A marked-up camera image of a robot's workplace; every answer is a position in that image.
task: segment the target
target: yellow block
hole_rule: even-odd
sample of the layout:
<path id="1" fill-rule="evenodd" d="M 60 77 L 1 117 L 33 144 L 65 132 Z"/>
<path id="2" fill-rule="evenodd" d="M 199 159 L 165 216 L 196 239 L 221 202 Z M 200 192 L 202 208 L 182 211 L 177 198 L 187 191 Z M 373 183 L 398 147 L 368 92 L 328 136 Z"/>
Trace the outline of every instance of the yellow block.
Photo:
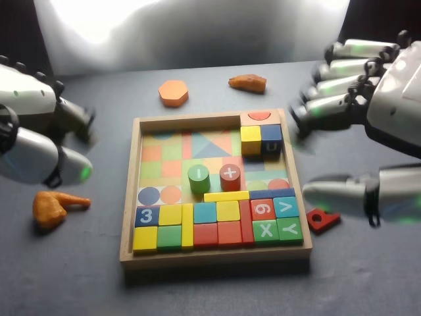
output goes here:
<path id="1" fill-rule="evenodd" d="M 182 248 L 193 247 L 193 204 L 182 207 Z"/>
<path id="2" fill-rule="evenodd" d="M 133 252 L 154 251 L 157 249 L 158 227 L 137 227 L 134 229 Z"/>
<path id="3" fill-rule="evenodd" d="M 250 199 L 250 194 L 248 191 L 205 193 L 203 199 L 205 202 L 240 201 Z"/>
<path id="4" fill-rule="evenodd" d="M 216 203 L 216 218 L 218 222 L 239 221 L 238 201 Z"/>
<path id="5" fill-rule="evenodd" d="M 241 127 L 241 154 L 260 155 L 262 147 L 262 136 L 260 126 Z"/>
<path id="6" fill-rule="evenodd" d="M 180 225 L 182 223 L 182 205 L 161 205 L 159 207 L 159 226 Z"/>

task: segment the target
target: red block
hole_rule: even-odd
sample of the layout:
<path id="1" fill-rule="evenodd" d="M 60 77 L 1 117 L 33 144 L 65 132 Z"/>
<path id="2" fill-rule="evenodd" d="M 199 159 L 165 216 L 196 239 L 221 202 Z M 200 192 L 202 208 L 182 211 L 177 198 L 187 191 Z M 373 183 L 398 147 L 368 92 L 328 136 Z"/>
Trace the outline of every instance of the red block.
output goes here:
<path id="1" fill-rule="evenodd" d="M 233 246 L 242 243 L 239 221 L 218 222 L 218 243 L 221 246 Z"/>
<path id="2" fill-rule="evenodd" d="M 221 188 L 224 191 L 239 191 L 241 187 L 241 171 L 231 163 L 223 165 L 219 170 Z"/>
<path id="3" fill-rule="evenodd" d="M 251 222 L 250 201 L 238 201 L 240 223 L 241 223 L 241 237 L 244 244 L 254 244 L 255 237 L 253 235 L 253 224 Z"/>
<path id="4" fill-rule="evenodd" d="M 254 221 L 276 219 L 275 207 L 272 199 L 251 200 L 251 217 Z"/>
<path id="5" fill-rule="evenodd" d="M 218 245 L 218 226 L 216 223 L 194 225 L 194 247 L 211 247 L 216 245 Z"/>
<path id="6" fill-rule="evenodd" d="M 339 213 L 329 214 L 321 209 L 313 209 L 307 213 L 307 222 L 315 234 L 321 234 L 341 221 Z"/>

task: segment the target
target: hole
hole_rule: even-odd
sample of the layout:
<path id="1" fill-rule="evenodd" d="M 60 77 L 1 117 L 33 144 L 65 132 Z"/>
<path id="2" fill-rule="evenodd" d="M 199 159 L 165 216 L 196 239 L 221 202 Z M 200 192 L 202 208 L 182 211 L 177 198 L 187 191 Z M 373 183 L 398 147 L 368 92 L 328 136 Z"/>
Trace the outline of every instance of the hole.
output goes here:
<path id="1" fill-rule="evenodd" d="M 311 217 L 312 220 L 314 220 L 315 222 L 321 222 L 322 221 L 322 217 L 319 214 L 314 214 Z"/>

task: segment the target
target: orange circle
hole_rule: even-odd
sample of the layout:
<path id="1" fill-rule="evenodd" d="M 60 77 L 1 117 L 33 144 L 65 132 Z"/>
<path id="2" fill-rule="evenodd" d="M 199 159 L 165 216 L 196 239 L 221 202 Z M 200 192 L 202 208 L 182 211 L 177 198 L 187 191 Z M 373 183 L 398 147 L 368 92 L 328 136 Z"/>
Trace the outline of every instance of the orange circle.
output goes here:
<path id="1" fill-rule="evenodd" d="M 272 181 L 269 182 L 268 188 L 269 188 L 269 190 L 288 189 L 289 184 L 288 184 L 288 182 L 286 182 L 283 179 L 273 179 Z"/>
<path id="2" fill-rule="evenodd" d="M 182 191 L 176 186 L 166 186 L 161 191 L 161 201 L 165 204 L 175 204 L 182 198 Z"/>

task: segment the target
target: gray table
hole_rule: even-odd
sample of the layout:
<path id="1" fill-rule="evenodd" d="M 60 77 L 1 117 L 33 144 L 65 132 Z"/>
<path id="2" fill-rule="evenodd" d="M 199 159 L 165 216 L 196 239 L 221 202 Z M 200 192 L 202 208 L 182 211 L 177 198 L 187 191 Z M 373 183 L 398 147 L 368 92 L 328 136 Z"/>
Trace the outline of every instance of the gray table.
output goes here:
<path id="1" fill-rule="evenodd" d="M 54 233 L 33 228 L 32 199 L 41 186 L 0 178 L 0 315 L 419 315 L 419 225 L 344 218 L 313 237 L 310 264 L 232 265 L 125 275 L 118 262 L 132 121 L 135 117 L 286 108 L 309 81 L 314 63 L 128 72 L 68 78 L 64 96 L 97 110 L 98 144 L 87 156 L 95 172 L 62 188 L 92 199 Z M 228 78 L 268 79 L 264 96 L 227 87 Z M 165 109 L 157 88 L 184 80 L 190 99 Z M 67 145 L 83 151 L 72 138 Z M 414 162 L 369 140 L 361 127 L 325 134 L 313 152 L 295 150 L 301 185 L 332 172 L 377 172 Z"/>

